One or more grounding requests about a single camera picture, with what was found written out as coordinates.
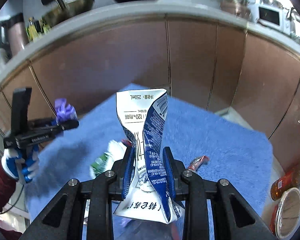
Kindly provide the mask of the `blue white gloved left hand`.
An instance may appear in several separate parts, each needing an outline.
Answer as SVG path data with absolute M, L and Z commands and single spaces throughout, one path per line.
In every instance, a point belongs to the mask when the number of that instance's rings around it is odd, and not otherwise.
M 4 149 L 1 165 L 4 171 L 22 185 L 30 183 L 39 169 L 39 147 L 31 146 L 25 149 Z

